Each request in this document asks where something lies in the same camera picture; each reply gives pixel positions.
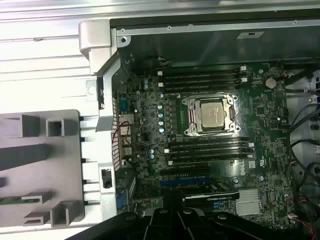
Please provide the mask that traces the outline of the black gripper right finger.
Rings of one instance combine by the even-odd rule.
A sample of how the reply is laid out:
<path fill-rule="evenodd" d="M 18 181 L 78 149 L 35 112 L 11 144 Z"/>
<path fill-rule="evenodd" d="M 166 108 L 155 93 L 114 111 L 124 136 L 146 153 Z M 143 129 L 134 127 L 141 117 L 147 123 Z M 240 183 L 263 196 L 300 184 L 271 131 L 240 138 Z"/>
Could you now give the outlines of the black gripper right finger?
<path fill-rule="evenodd" d="M 243 218 L 242 215 L 226 211 L 203 212 L 197 208 L 199 199 L 203 202 L 238 200 L 235 192 L 200 193 L 186 195 L 181 188 L 178 194 L 178 215 L 184 230 L 192 240 L 305 240 L 307 235 L 299 229 L 274 230 Z"/>

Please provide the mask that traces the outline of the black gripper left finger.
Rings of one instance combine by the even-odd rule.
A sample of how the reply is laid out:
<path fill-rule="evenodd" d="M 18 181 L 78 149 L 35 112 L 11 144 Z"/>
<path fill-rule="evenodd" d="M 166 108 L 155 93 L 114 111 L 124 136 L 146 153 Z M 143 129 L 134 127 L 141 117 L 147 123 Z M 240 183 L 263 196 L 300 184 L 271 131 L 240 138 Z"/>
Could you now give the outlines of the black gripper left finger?
<path fill-rule="evenodd" d="M 179 208 L 176 190 L 163 192 L 163 207 L 151 208 L 139 217 L 123 212 L 86 230 L 70 236 L 69 240 L 177 240 L 179 227 L 175 214 Z"/>

